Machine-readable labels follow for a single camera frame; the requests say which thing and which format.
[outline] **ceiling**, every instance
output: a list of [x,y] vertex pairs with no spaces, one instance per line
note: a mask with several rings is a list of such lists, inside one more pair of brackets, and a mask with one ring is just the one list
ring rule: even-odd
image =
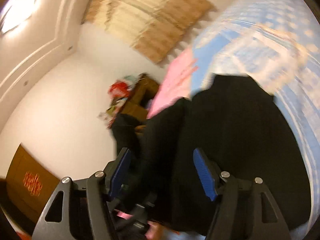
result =
[[31,17],[0,34],[0,132],[24,95],[76,50],[89,0],[36,0]]

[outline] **ceiling light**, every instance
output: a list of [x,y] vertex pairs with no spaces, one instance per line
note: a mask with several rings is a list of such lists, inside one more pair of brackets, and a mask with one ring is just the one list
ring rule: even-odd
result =
[[33,12],[34,4],[35,0],[15,0],[5,16],[2,32],[5,33],[28,19]]

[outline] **pink object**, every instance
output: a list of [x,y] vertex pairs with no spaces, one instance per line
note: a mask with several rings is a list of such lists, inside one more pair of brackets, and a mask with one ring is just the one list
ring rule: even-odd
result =
[[[119,211],[117,216],[124,218],[124,219],[129,219],[132,217],[132,215],[124,213],[122,211]],[[147,239],[153,239],[159,225],[158,225],[158,223],[151,222],[151,221],[148,221],[148,224],[150,225],[150,229],[147,231],[145,236]]]
[[151,118],[163,109],[173,105],[178,98],[190,97],[191,75],[198,69],[194,66],[191,47],[186,48],[169,65],[166,77],[153,99],[147,118]]

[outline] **pink cloth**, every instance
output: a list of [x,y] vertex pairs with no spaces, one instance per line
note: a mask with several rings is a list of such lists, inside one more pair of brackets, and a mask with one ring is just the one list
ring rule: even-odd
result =
[[188,47],[170,63],[166,77],[153,100],[148,119],[173,105],[178,98],[190,97],[191,75],[198,68],[193,66],[195,62],[192,49]]

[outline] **metal bolt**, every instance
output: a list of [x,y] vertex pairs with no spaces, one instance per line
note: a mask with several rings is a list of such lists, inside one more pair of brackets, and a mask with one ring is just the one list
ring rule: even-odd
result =
[[223,177],[223,178],[229,178],[229,177],[230,177],[230,173],[227,172],[227,171],[223,171],[223,172],[221,172],[221,177]]
[[70,181],[70,178],[69,177],[64,177],[61,181],[62,181],[63,184],[66,184],[66,183],[68,183]]
[[96,178],[101,178],[104,175],[103,171],[97,171],[95,174]]
[[256,183],[258,183],[258,184],[262,184],[262,182],[263,182],[263,180],[262,180],[261,178],[259,178],[259,177],[256,177],[256,178],[254,179],[254,181],[255,181]]

